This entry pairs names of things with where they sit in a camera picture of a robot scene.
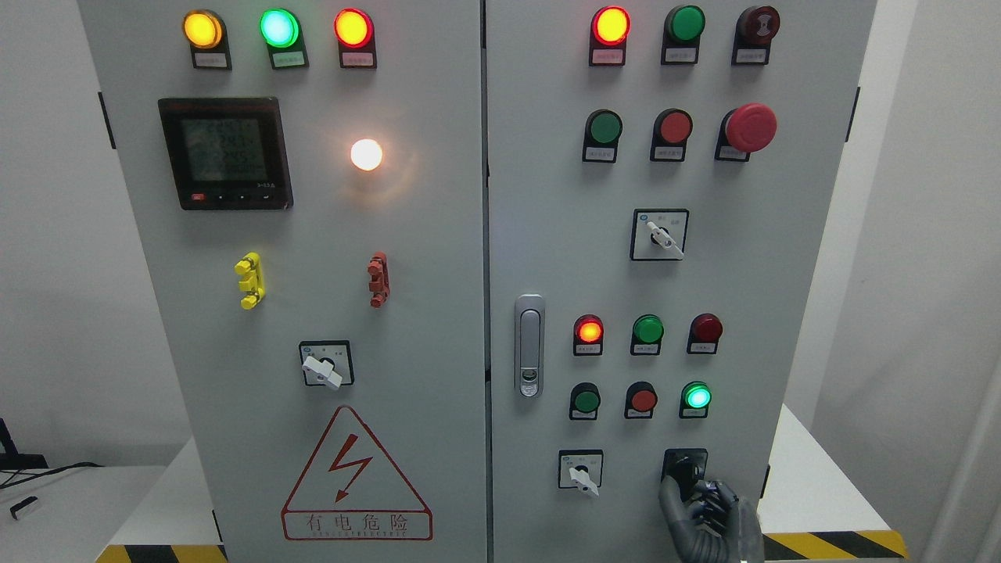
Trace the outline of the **dark grey robotic hand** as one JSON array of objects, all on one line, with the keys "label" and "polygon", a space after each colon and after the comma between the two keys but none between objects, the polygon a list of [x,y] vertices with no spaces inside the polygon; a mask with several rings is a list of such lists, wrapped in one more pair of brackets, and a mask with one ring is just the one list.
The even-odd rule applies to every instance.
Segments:
[{"label": "dark grey robotic hand", "polygon": [[700,480],[685,501],[678,481],[662,478],[658,501],[680,562],[764,562],[755,504],[726,483]]}]

